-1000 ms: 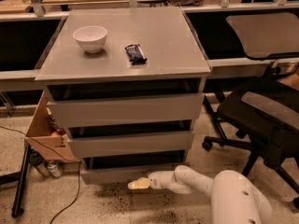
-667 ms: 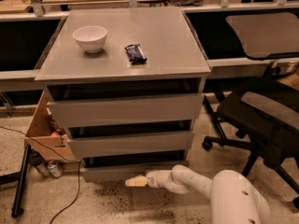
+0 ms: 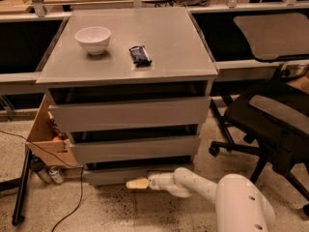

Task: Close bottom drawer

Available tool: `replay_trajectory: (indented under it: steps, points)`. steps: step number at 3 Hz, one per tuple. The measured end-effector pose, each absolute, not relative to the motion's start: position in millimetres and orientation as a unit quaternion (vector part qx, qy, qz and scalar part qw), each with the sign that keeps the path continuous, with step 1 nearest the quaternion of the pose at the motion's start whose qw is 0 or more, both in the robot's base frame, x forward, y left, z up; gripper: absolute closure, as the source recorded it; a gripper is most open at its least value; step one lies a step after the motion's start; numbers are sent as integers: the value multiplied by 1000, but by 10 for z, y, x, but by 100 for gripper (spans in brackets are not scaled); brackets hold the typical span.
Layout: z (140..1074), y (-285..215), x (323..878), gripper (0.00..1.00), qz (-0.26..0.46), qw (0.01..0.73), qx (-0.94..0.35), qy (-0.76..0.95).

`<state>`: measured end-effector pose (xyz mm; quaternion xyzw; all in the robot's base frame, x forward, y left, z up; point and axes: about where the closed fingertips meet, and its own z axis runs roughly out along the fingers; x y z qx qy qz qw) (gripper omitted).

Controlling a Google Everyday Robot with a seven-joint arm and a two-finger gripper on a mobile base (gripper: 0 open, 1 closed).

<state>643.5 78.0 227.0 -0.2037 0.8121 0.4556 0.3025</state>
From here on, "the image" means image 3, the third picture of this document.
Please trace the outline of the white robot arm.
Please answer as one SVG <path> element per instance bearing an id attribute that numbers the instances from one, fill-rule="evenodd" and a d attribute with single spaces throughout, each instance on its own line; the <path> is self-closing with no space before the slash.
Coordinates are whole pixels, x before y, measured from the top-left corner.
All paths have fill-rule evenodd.
<path id="1" fill-rule="evenodd" d="M 181 198 L 195 191 L 215 207 L 217 232 L 270 232 L 275 223 L 269 201 L 239 174 L 225 175 L 215 183 L 179 167 L 174 172 L 150 172 L 147 177 L 128 181 L 126 187 L 165 190 Z"/>

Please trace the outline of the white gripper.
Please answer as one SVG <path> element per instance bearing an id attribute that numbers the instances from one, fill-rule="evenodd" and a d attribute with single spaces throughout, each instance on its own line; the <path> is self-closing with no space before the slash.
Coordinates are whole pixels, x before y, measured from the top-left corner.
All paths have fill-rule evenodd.
<path id="1" fill-rule="evenodd" d="M 174 176 L 170 172 L 151 172 L 146 178 L 137 178 L 126 183 L 128 189 L 169 190 L 175 185 Z"/>

